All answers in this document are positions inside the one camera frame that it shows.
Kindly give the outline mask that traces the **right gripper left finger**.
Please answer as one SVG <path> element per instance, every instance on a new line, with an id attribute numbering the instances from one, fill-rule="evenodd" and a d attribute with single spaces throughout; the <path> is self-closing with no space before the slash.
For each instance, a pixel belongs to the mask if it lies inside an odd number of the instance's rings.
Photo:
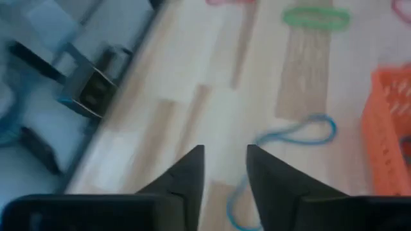
<path id="1" fill-rule="evenodd" d="M 161 176 L 135 193 L 138 230 L 198 230 L 205 146 L 197 145 Z"/>

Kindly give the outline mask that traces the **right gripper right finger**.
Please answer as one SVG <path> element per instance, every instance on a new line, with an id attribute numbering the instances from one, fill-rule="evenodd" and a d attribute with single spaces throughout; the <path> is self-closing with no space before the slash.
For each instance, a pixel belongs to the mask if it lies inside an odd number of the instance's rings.
<path id="1" fill-rule="evenodd" d="M 348 230 L 346 194 L 256 145 L 247 146 L 247 174 L 264 230 Z"/>

